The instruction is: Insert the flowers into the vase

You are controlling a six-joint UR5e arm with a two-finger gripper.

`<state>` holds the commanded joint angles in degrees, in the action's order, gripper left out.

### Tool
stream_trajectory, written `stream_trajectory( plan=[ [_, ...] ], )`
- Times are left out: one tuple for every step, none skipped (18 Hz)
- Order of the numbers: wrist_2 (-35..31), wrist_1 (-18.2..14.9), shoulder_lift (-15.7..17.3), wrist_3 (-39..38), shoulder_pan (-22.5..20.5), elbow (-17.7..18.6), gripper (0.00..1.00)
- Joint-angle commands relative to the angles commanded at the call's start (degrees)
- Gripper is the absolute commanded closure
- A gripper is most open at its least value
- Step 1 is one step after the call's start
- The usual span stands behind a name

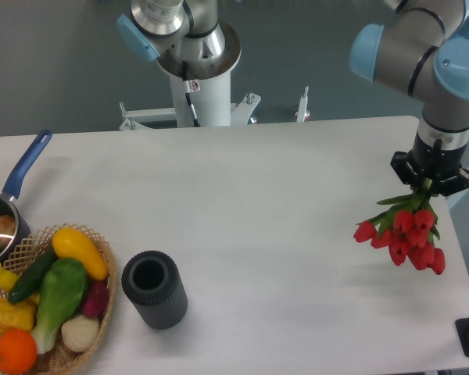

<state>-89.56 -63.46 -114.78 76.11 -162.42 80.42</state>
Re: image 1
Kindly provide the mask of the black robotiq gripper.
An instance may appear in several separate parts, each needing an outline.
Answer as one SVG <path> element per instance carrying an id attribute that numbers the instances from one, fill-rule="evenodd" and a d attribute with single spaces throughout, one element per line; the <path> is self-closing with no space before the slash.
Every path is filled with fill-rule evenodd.
<path id="1" fill-rule="evenodd" d="M 428 178 L 432 180 L 432 196 L 449 197 L 469 188 L 469 170 L 461 168 L 464 152 L 464 146 L 444 149 L 441 140 L 429 145 L 417 134 L 411 151 L 395 152 L 390 166 L 412 191 L 421 191 L 424 178 Z"/>

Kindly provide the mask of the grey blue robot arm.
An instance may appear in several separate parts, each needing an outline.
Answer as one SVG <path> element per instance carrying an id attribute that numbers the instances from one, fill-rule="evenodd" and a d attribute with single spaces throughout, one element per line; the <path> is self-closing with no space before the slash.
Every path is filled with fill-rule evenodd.
<path id="1" fill-rule="evenodd" d="M 414 191 L 450 196 L 469 188 L 461 165 L 469 142 L 469 1 L 393 1 L 391 27 L 370 24 L 356 36 L 350 69 L 423 103 L 414 145 L 391 165 Z M 179 127 L 245 125 L 259 102 L 231 104 L 231 71 L 241 55 L 235 30 L 215 1 L 134 1 L 117 19 L 128 47 L 158 62 L 170 79 Z"/>

